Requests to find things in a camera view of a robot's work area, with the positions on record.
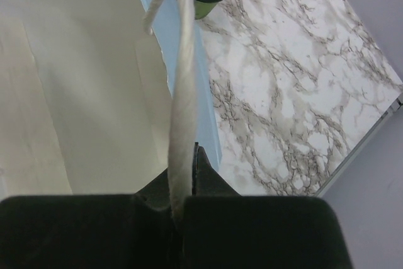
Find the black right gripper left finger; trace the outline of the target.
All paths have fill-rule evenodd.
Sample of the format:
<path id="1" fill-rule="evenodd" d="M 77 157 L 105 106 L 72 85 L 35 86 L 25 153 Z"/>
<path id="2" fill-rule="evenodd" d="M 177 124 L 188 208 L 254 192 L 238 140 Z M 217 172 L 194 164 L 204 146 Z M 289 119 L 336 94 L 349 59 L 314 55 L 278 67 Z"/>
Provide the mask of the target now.
<path id="1" fill-rule="evenodd" d="M 140 191 L 1 202 L 2 268 L 179 268 L 167 174 Z"/>

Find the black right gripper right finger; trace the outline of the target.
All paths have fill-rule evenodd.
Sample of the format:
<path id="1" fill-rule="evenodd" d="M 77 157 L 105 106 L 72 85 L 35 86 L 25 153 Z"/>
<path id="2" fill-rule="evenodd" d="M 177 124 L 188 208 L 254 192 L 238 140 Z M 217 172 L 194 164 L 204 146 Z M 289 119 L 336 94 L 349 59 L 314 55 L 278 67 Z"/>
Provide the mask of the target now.
<path id="1" fill-rule="evenodd" d="M 317 197 L 242 196 L 195 146 L 184 207 L 185 268 L 351 268 L 333 209 Z"/>

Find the white paper takeout bag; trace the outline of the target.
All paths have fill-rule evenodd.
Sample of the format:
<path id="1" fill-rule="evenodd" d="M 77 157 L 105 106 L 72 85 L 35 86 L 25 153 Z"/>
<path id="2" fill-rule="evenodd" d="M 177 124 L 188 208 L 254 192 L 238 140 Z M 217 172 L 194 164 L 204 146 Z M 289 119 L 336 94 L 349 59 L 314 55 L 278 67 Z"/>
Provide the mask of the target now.
<path id="1" fill-rule="evenodd" d="M 192 0 L 1 0 L 1 196 L 129 193 L 167 169 L 180 220 L 194 15 Z"/>

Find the green paper coffee cup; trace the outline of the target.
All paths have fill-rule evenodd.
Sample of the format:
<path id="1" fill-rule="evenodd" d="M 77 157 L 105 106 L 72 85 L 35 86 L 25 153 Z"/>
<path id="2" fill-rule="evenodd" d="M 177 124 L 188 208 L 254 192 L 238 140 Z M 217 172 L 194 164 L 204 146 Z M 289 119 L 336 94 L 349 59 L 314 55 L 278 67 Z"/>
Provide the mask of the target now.
<path id="1" fill-rule="evenodd" d="M 219 0 L 194 0 L 195 20 L 206 17 L 219 2 Z"/>

